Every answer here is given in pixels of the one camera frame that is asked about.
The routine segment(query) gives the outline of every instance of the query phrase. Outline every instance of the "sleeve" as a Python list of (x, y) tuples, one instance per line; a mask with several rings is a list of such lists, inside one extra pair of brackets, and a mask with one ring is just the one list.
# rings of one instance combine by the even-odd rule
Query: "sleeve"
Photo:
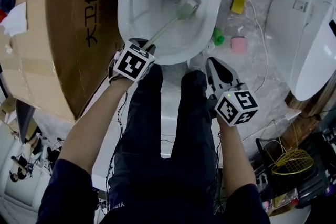
[(43, 194), (37, 223), (93, 223), (97, 203), (91, 176), (77, 165), (59, 159)]
[(254, 184), (241, 187), (228, 198), (226, 217), (229, 223), (270, 224)]

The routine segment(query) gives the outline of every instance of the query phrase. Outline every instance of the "navy shirt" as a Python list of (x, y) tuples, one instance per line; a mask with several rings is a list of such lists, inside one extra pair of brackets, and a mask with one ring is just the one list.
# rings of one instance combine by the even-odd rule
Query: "navy shirt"
[[(224, 217), (214, 216), (183, 194), (148, 196), (146, 192), (139, 193), (141, 195), (119, 200), (101, 223), (270, 223), (255, 185), (246, 185), (229, 197)], [(37, 223), (93, 223), (96, 205), (97, 195), (92, 191), (90, 175), (60, 159), (55, 163), (43, 195)]]

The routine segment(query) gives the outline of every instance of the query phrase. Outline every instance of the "toilet seat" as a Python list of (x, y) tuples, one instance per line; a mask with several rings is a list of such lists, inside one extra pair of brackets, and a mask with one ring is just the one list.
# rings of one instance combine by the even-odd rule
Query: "toilet seat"
[[(150, 39), (176, 16), (177, 7), (187, 0), (118, 0), (118, 26), (123, 40)], [(173, 65), (197, 55), (207, 45), (215, 27), (221, 0), (201, 0), (189, 20), (177, 22), (155, 43), (160, 65)]]

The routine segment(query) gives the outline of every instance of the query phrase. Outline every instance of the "cardboard box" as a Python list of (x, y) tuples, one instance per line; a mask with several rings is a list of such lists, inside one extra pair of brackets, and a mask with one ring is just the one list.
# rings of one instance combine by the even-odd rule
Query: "cardboard box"
[(123, 44), (118, 0), (16, 0), (16, 5), (25, 1), (28, 31), (11, 39), (3, 29), (0, 33), (5, 82), (14, 97), (74, 122)]
[[(10, 131), (13, 133), (19, 133), (19, 124), (17, 122), (16, 117), (16, 111), (15, 111), (15, 104), (16, 99), (13, 97), (8, 97), (0, 106), (0, 120), (6, 124)], [(30, 120), (27, 133), (26, 133), (26, 139), (29, 141), (35, 130), (37, 128), (37, 124), (34, 119)]]

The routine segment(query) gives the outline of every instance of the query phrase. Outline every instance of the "toilet brush handle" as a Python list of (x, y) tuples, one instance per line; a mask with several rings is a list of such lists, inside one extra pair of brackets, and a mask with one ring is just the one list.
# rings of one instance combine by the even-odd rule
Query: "toilet brush handle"
[(178, 18), (172, 19), (170, 22), (168, 22), (165, 26), (163, 26), (143, 47), (142, 49), (147, 50), (156, 40), (169, 28), (171, 25), (173, 25)]

